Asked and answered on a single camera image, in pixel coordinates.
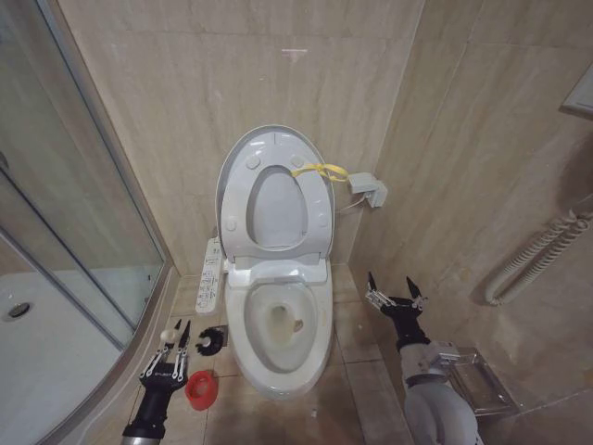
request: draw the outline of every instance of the red cup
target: red cup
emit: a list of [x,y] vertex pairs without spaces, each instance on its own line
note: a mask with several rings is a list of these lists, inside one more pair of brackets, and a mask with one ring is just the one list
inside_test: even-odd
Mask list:
[[185,385],[185,397],[196,411],[206,410],[219,394],[219,386],[208,371],[192,374]]

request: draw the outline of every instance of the shower floor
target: shower floor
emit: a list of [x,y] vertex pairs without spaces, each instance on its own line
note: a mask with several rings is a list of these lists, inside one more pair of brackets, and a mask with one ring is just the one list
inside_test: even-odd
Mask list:
[[[138,320],[154,283],[146,279],[146,267],[93,272]],[[60,271],[56,276],[75,295],[83,288],[78,273]],[[32,303],[32,308],[10,320],[6,313],[21,302]],[[89,395],[120,352],[39,273],[0,277],[0,314],[0,443],[29,445]]]

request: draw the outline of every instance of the white robotic arm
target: white robotic arm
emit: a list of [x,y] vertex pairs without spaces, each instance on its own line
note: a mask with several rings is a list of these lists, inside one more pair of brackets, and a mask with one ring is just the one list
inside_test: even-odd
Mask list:
[[479,445],[470,405],[449,384],[448,368],[460,357],[452,343],[435,342],[418,324],[426,299],[408,278],[412,299],[388,298],[369,273],[371,304],[394,322],[406,400],[404,414],[416,445]]

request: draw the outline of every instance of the electrical outlet box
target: electrical outlet box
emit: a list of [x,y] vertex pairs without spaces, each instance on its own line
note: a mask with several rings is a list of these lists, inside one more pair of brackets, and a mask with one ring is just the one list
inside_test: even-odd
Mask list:
[[593,120],[593,65],[566,98],[561,110]]
[[377,179],[367,172],[350,174],[348,182],[352,194],[371,192],[377,188]]
[[367,197],[367,201],[371,207],[381,207],[385,204],[385,200],[387,199],[387,187],[381,181],[376,181],[377,188],[376,190],[369,193]]

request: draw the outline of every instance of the bidet control panel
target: bidet control panel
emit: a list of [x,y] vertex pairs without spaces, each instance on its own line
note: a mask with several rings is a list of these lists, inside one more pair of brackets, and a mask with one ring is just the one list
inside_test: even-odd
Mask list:
[[197,289],[196,312],[198,315],[211,315],[216,311],[221,290],[222,249],[216,236],[208,240],[204,267]]

